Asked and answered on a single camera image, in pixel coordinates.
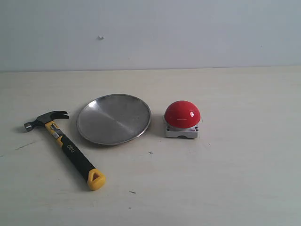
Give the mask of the yellow black claw hammer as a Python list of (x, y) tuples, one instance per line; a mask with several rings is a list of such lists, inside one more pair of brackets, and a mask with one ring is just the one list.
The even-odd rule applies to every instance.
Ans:
[(28, 132), (35, 127), (44, 127), (55, 138), (63, 153), (85, 179), (90, 190), (96, 191), (105, 184), (106, 177), (94, 167), (94, 165), (55, 123), (56, 119), (68, 118), (69, 116), (66, 111), (51, 111), (38, 116), (34, 121), (25, 123), (24, 127)]

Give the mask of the red dome push button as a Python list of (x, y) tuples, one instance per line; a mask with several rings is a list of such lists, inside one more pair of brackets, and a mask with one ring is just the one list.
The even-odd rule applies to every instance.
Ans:
[(202, 120), (200, 110), (186, 100), (173, 102), (165, 111), (165, 136), (168, 138), (199, 137), (199, 123)]

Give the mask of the round steel plate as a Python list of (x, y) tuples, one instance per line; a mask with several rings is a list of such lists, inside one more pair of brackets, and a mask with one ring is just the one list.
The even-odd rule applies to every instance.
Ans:
[(151, 110), (140, 98), (109, 94), (88, 103), (78, 114), (79, 134), (105, 146), (120, 145), (142, 135), (151, 122)]

